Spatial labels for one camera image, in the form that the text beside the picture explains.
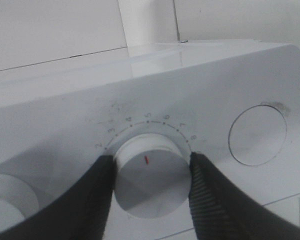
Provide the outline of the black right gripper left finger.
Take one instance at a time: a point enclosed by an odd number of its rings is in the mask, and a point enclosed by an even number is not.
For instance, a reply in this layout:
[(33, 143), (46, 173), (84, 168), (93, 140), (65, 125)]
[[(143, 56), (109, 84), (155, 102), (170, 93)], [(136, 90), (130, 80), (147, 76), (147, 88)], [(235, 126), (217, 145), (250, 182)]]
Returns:
[(101, 155), (65, 193), (0, 233), (0, 240), (101, 240), (110, 212), (117, 164)]

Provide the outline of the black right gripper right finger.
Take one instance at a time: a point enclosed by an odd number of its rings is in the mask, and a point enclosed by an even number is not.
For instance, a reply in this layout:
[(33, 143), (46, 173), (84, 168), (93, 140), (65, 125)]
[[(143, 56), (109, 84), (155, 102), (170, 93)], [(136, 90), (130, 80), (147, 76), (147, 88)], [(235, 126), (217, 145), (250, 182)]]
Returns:
[(188, 195), (199, 240), (300, 240), (300, 227), (258, 204), (205, 155), (192, 152)]

